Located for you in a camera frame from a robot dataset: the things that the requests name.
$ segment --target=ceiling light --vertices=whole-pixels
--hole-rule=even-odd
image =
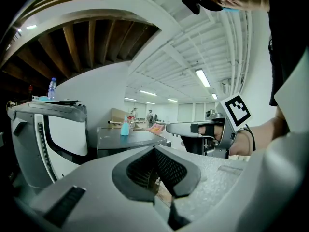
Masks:
[[[136,99],[131,99],[131,98],[127,98],[127,97],[125,97],[125,99],[130,100],[130,101],[136,101]]]
[[[145,94],[149,94],[149,95],[154,95],[156,96],[156,94],[153,94],[153,93],[149,93],[149,92],[146,92],[146,91],[143,91],[143,90],[140,90],[141,93],[145,93]]]
[[[34,28],[36,28],[37,27],[37,25],[32,25],[32,26],[28,26],[28,27],[26,27],[28,30],[29,29],[34,29]]]
[[[202,81],[202,83],[204,84],[205,87],[210,87],[210,84],[209,84],[209,82],[206,78],[206,75],[205,75],[205,73],[203,72],[202,69],[196,70],[195,73],[197,74],[197,76]]]
[[[173,102],[178,102],[178,101],[176,101],[176,100],[172,100],[172,99],[168,99],[168,100],[169,100],[169,101],[171,101],[171,102],[172,102],[172,101],[173,101]]]

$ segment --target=black cable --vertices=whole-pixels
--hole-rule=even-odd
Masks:
[[[256,148],[255,148],[255,139],[254,139],[254,135],[253,135],[251,129],[249,128],[249,126],[248,126],[247,124],[246,124],[246,127],[247,127],[247,128],[243,128],[243,129],[244,129],[245,131],[248,131],[248,132],[251,134],[252,140],[253,140],[253,151],[255,151]]]

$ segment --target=gray table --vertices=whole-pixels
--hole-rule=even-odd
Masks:
[[[110,156],[143,146],[166,145],[166,139],[149,131],[133,131],[129,136],[120,135],[121,129],[99,128],[97,151],[98,158]]]

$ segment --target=finger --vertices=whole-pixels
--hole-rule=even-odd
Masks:
[[[205,134],[205,132],[206,132],[206,127],[205,126],[201,126],[201,127],[198,128],[198,133],[199,134],[203,135],[203,134]]]

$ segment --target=white pipe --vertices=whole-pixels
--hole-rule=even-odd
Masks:
[[[241,23],[239,13],[232,12],[232,17],[235,23],[236,28],[236,37],[237,37],[237,45],[238,45],[238,68],[237,68],[237,78],[235,83],[234,93],[237,92],[241,68],[242,68],[242,32],[241,32]]]
[[[247,16],[248,16],[248,53],[247,53],[245,77],[243,79],[243,83],[242,83],[242,86],[241,86],[240,93],[242,92],[243,87],[245,86],[246,77],[247,77],[248,68],[249,68],[250,51],[251,51],[251,39],[252,39],[252,15],[251,15],[251,11],[247,12]]]
[[[235,79],[235,47],[233,42],[233,34],[231,25],[228,21],[227,14],[225,11],[219,12],[222,24],[226,31],[226,37],[227,37],[227,44],[229,47],[230,57],[231,57],[231,67],[232,67],[232,82],[231,82],[231,90],[230,90],[230,96],[233,94],[234,89],[234,79]]]

